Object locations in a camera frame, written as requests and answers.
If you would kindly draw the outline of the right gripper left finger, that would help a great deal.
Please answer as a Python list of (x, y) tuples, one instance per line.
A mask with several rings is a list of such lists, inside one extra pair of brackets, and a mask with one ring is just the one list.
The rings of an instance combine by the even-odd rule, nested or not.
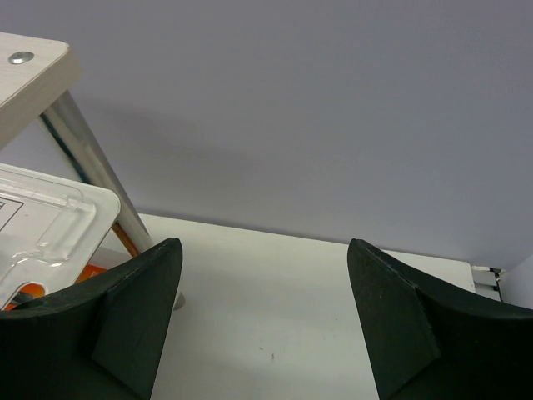
[(148, 399), (182, 272), (168, 238), (1, 314), (3, 399)]

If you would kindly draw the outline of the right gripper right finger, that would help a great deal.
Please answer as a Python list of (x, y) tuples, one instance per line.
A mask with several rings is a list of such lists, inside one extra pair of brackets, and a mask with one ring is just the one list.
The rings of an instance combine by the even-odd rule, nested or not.
[(361, 239), (351, 288), (381, 399), (530, 399), (532, 311), (415, 269)]

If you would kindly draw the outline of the orange Fusion5 razor box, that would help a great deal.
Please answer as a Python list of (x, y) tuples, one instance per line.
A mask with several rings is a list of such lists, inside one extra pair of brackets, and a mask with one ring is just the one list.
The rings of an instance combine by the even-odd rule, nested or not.
[[(104, 273), (132, 258), (131, 255), (100, 247), (92, 256), (88, 264), (81, 271), (75, 283), (83, 282)], [(2, 307), (3, 311), (9, 311), (16, 306), (41, 298), (48, 294), (49, 291), (40, 283), (28, 282), (22, 285), (12, 296), (9, 303)]]

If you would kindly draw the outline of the clear blue-card razor blister pack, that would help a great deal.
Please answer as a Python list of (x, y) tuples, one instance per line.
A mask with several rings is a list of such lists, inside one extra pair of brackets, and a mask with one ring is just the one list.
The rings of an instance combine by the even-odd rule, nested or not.
[(111, 190), (1, 166), (1, 307), (28, 284), (73, 285), (121, 210)]

